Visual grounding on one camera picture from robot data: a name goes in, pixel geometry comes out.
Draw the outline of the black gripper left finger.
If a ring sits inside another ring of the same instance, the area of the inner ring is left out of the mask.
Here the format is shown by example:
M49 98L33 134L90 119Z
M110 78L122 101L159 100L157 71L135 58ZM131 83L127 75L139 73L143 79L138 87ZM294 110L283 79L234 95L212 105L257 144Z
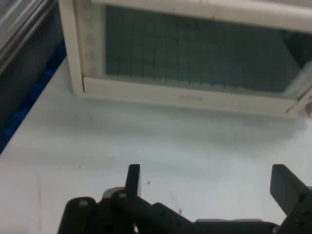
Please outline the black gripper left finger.
M96 202L79 197L67 202L59 234L192 234L195 225L161 203L138 195L140 165L128 168L125 186Z

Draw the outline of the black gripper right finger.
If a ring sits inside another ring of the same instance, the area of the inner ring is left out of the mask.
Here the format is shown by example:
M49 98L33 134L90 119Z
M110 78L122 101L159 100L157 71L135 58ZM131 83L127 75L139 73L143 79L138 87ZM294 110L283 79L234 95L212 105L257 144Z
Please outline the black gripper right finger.
M312 190L283 164L272 167L270 193L286 215L277 234L312 232Z

